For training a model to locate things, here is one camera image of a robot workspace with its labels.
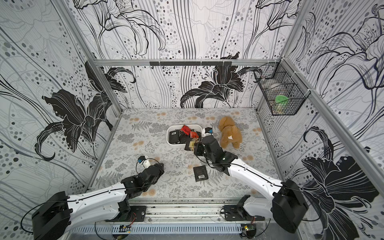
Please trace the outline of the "black barcode tea bag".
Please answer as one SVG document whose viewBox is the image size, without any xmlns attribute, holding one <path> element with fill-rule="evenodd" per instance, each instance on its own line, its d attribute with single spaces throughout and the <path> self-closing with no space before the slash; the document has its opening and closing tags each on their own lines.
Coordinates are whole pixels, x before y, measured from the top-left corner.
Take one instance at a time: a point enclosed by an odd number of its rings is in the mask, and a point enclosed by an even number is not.
<svg viewBox="0 0 384 240">
<path fill-rule="evenodd" d="M 198 142 L 199 139 L 198 138 L 191 138 L 191 139 L 188 139 L 186 141 L 186 144 L 185 144 L 185 150 L 186 151 L 194 151 L 195 150 L 195 145 L 196 145 L 196 142 Z"/>
<path fill-rule="evenodd" d="M 177 145 L 180 143 L 180 130 L 173 130 L 169 132 L 169 143 Z"/>
<path fill-rule="evenodd" d="M 201 182 L 209 179 L 206 166 L 194 167 L 193 171 L 196 182 Z"/>
</svg>

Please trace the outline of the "red square tea bag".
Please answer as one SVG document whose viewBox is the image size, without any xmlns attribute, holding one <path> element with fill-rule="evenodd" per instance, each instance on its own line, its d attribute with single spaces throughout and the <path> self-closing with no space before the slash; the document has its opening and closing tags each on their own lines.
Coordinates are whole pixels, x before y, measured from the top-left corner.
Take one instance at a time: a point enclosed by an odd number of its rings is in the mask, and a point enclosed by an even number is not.
<svg viewBox="0 0 384 240">
<path fill-rule="evenodd" d="M 192 130 L 187 125 L 183 125 L 181 128 L 181 132 L 188 136 L 191 134 L 191 131 Z"/>
</svg>

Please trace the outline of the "red black tea bag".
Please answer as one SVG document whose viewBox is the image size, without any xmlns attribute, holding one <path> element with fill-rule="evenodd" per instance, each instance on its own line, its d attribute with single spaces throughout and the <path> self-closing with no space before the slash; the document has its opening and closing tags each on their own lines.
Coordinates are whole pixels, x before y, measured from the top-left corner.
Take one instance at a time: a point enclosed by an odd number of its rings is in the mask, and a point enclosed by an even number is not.
<svg viewBox="0 0 384 240">
<path fill-rule="evenodd" d="M 192 138 L 192 139 L 198 139 L 198 138 L 200 138 L 200 136 L 199 136 L 199 134 L 198 134 L 197 132 L 193 132 L 193 131 L 191 131 L 191 132 L 190 132 L 190 138 Z"/>
</svg>

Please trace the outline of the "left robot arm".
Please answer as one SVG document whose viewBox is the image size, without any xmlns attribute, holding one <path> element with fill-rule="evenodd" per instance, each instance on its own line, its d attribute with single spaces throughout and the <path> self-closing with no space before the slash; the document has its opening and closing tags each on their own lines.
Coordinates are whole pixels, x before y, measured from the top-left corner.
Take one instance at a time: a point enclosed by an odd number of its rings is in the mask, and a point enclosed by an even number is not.
<svg viewBox="0 0 384 240">
<path fill-rule="evenodd" d="M 54 194 L 32 215 L 35 240 L 57 240 L 74 228 L 100 221 L 136 222 L 140 213 L 129 200 L 139 197 L 164 174 L 164 164 L 151 162 L 137 175 L 90 193 Z"/>
</svg>

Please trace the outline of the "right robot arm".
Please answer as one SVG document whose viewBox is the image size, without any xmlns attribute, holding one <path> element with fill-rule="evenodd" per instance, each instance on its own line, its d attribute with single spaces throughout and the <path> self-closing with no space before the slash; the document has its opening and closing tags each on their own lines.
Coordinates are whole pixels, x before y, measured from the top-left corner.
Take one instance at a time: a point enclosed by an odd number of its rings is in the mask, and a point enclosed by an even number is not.
<svg viewBox="0 0 384 240">
<path fill-rule="evenodd" d="M 303 192 L 292 180 L 269 177 L 246 164 L 237 155 L 224 151 L 212 136 L 190 144 L 196 156 L 204 157 L 217 171 L 243 181 L 265 197 L 265 201 L 245 195 L 237 204 L 238 215 L 274 219 L 285 231 L 294 234 L 306 215 L 309 205 Z"/>
</svg>

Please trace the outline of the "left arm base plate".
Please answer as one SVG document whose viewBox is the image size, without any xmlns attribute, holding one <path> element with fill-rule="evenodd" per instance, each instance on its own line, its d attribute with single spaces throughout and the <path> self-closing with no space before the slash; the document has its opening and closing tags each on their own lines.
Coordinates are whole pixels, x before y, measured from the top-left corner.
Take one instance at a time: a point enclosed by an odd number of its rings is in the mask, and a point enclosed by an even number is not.
<svg viewBox="0 0 384 240">
<path fill-rule="evenodd" d="M 145 220 L 146 211 L 146 206 L 130 206 L 129 209 L 122 211 L 112 220 L 106 220 L 106 222 L 142 223 Z"/>
</svg>

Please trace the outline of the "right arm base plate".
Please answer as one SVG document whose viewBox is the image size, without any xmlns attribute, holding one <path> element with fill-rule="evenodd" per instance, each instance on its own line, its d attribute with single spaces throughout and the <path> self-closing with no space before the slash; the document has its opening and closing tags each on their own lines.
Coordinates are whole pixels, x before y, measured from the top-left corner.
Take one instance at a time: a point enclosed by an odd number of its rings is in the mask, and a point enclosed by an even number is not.
<svg viewBox="0 0 384 240">
<path fill-rule="evenodd" d="M 250 195 L 244 195 L 236 205 L 223 206 L 220 213 L 224 215 L 225 220 L 228 222 L 250 221 L 253 223 L 255 221 L 264 221 L 265 217 L 251 216 L 246 212 L 244 204 L 250 197 Z"/>
</svg>

